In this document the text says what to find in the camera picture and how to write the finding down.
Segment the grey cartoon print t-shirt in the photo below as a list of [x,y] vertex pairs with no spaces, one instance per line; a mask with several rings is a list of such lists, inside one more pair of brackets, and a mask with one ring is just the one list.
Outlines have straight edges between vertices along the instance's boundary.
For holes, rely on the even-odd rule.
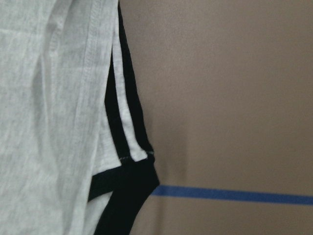
[[128,235],[154,160],[119,1],[1,1],[1,234]]

